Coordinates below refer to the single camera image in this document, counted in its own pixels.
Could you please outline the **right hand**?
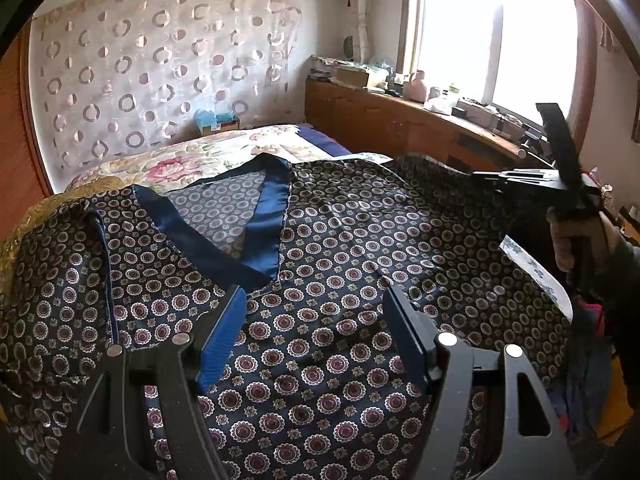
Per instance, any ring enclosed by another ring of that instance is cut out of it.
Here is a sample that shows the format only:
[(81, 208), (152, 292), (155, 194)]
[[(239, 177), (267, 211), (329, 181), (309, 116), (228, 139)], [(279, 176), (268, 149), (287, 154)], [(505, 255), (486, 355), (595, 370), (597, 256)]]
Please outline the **right hand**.
[(555, 261), (558, 268), (570, 273), (586, 268), (602, 274), (610, 266), (616, 249), (624, 239), (606, 214), (582, 220), (561, 220), (553, 208), (547, 212)]

